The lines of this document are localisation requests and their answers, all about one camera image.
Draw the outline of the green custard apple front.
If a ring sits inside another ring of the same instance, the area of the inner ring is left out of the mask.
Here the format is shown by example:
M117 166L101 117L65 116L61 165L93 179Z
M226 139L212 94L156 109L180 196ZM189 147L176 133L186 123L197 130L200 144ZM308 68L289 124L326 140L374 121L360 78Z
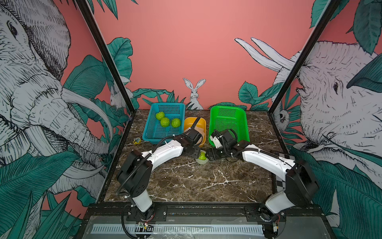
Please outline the green custard apple front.
M201 151L199 160L205 161L207 160L206 153L204 151Z

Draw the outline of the white foam net sleeve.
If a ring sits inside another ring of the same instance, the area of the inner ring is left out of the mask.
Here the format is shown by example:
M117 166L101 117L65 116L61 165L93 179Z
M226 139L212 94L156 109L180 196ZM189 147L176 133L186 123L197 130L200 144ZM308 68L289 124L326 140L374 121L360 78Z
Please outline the white foam net sleeve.
M199 160L199 156L198 156L198 158L196 158L196 162L197 162L198 164L203 165L203 164L208 163L208 161L209 161L208 158L207 158L207 160L202 161L202 160Z

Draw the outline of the yellow plastic tub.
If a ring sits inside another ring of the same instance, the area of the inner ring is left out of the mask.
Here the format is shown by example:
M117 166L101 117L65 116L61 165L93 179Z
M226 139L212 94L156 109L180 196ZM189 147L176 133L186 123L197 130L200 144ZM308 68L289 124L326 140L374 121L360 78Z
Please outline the yellow plastic tub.
M184 122L184 132L186 132L195 122L197 117L188 117ZM204 118L200 118L195 126L195 130L197 130L201 135L202 139L198 141L198 145L202 148L206 142L206 133L207 133L207 123Z

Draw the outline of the bright green plastic basket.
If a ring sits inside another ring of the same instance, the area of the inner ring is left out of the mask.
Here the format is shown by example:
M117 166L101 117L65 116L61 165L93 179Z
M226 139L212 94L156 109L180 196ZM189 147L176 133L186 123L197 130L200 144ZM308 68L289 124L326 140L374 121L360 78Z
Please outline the bright green plastic basket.
M209 143L214 146L210 136L214 132L232 129L237 134L237 140L250 141L247 114L238 107L213 106L210 110Z

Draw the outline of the teal plastic basket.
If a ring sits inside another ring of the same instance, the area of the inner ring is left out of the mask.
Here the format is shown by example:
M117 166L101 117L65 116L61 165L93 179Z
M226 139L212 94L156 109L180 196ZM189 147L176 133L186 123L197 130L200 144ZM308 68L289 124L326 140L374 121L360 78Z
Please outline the teal plastic basket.
M142 139L158 144L161 139L184 132L186 105L154 103L151 105Z

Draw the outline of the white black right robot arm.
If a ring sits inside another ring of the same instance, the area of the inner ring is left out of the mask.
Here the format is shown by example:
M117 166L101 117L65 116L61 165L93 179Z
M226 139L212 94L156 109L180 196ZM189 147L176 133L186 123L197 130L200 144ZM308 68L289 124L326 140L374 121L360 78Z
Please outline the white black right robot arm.
M273 194L263 203L258 213L265 220L290 207L306 207L313 200L319 186L313 170L304 160L296 160L287 154L267 152L253 143L241 140L231 135L231 129L210 135L214 148L208 150L207 158L237 158L255 164L278 176L284 183L285 189Z

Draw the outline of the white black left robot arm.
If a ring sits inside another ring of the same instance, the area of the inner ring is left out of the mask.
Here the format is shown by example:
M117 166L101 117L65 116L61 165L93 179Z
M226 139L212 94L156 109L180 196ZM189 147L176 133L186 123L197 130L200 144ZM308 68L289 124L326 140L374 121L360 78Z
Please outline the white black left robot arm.
M195 129L200 121L197 117L192 126L179 135L163 138L154 149L145 152L133 150L117 174L120 187L116 195L126 196L144 218L153 212L153 202L148 195L147 186L151 173L163 163L181 155L198 159L201 155L202 134Z

